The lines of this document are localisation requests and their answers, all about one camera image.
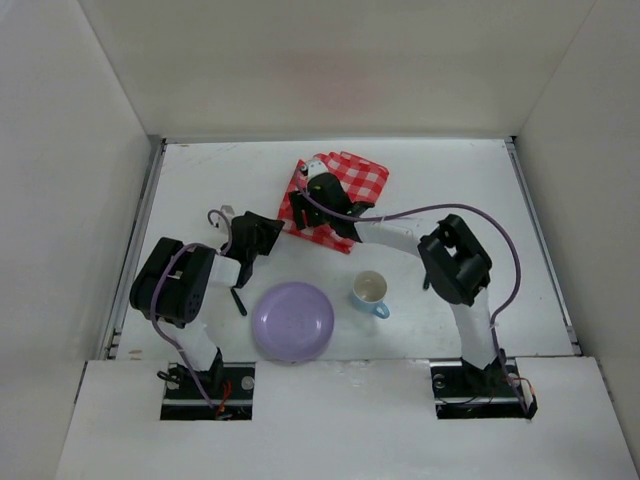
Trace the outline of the gold fork dark handle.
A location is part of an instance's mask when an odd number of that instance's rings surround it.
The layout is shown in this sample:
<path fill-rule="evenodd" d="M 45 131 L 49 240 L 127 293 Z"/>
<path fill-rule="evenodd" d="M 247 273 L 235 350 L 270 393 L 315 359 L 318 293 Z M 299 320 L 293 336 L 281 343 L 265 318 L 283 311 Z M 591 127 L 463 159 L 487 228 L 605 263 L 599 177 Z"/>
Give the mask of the gold fork dark handle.
<path fill-rule="evenodd" d="M 248 311 L 243 303 L 243 301 L 241 300 L 239 294 L 237 293 L 235 288 L 231 288 L 230 289 L 232 298 L 234 300 L 234 303 L 236 304 L 236 307 L 238 308 L 238 311 L 240 313 L 241 316 L 246 317 L 248 315 Z"/>

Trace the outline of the purple plastic plate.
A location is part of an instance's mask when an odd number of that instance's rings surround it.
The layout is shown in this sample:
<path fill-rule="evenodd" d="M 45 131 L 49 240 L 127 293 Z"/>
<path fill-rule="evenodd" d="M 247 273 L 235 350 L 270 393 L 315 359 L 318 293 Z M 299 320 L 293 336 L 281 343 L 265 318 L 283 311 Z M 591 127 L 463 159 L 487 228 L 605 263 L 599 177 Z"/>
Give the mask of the purple plastic plate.
<path fill-rule="evenodd" d="M 305 362 L 321 355 L 330 343 L 335 314 L 327 295 L 304 282 L 270 288 L 252 313 L 257 346 L 282 362 Z"/>

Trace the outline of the red white checkered cloth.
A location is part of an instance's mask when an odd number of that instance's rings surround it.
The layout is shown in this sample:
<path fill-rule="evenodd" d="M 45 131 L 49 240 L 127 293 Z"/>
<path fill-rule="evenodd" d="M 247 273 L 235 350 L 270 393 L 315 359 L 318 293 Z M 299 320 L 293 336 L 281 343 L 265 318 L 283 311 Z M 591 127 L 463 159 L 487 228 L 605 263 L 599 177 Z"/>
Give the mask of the red white checkered cloth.
<path fill-rule="evenodd" d="M 385 166 L 345 151 L 318 153 L 314 159 L 321 160 L 328 170 L 336 175 L 352 201 L 376 203 L 389 177 L 389 170 Z M 341 238 L 328 225 L 303 230 L 296 228 L 289 194 L 297 190 L 297 180 L 300 180 L 302 185 L 305 184 L 305 180 L 294 173 L 279 207 L 278 219 L 284 222 L 283 231 L 349 255 L 355 242 Z"/>

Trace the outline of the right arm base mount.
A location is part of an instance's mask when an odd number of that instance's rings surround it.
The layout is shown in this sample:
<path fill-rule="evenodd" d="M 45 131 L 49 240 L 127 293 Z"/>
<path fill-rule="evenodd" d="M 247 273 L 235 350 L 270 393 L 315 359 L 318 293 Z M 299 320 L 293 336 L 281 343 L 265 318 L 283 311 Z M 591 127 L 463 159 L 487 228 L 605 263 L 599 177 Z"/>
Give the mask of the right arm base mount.
<path fill-rule="evenodd" d="M 439 420 L 526 419 L 538 411 L 531 382 L 520 375 L 514 359 L 503 370 L 496 360 L 485 370 L 458 361 L 430 365 L 431 385 Z"/>

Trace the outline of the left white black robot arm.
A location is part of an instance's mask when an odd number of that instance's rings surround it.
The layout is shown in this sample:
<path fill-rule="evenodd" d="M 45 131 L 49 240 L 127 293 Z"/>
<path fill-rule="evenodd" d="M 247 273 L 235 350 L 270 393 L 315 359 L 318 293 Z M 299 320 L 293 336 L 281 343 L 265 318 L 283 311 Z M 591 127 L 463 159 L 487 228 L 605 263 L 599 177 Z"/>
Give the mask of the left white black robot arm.
<path fill-rule="evenodd" d="M 209 398 L 222 383 L 223 360 L 198 319 L 206 291 L 243 288 L 256 259 L 271 253 L 284 222 L 250 211 L 236 215 L 229 206 L 210 210 L 207 220 L 227 235 L 226 242 L 216 249 L 160 238 L 133 282 L 129 302 L 180 356 L 169 380 L 187 382 Z"/>

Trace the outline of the light blue mug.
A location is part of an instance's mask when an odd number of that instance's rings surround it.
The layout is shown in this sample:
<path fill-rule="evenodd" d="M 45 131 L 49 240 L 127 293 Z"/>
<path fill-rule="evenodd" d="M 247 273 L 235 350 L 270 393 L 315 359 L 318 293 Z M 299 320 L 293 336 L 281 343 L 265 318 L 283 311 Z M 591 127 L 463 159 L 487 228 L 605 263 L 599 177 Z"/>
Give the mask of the light blue mug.
<path fill-rule="evenodd" d="M 388 319 L 390 310 L 385 304 L 387 290 L 387 282 L 380 273 L 363 271 L 354 278 L 351 303 L 358 311 Z"/>

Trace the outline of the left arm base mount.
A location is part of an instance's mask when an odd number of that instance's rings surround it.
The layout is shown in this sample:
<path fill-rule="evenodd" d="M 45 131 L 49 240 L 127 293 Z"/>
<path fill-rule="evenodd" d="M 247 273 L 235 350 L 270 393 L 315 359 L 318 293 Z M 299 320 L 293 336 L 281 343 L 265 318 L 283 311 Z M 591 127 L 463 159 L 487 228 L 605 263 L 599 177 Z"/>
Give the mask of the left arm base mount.
<path fill-rule="evenodd" d="M 254 363 L 225 363 L 220 379 L 199 372 L 204 398 L 188 370 L 170 364 L 156 376 L 164 383 L 161 421 L 250 421 L 255 387 Z"/>

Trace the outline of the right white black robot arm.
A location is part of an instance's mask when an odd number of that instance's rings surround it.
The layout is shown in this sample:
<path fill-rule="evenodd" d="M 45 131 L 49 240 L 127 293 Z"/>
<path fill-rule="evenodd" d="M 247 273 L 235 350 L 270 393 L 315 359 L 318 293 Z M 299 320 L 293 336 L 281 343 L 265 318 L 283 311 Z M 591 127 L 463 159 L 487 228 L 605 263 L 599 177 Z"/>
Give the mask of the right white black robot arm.
<path fill-rule="evenodd" d="M 315 163 L 293 174 L 288 194 L 295 228 L 327 226 L 338 237 L 359 244 L 381 245 L 421 260 L 430 287 L 453 312 L 465 368 L 486 375 L 501 362 L 488 286 L 492 260 L 464 219 L 465 210 L 504 228 L 476 207 L 460 203 L 427 205 L 408 211 L 369 215 L 372 202 L 353 201 L 338 178 Z"/>

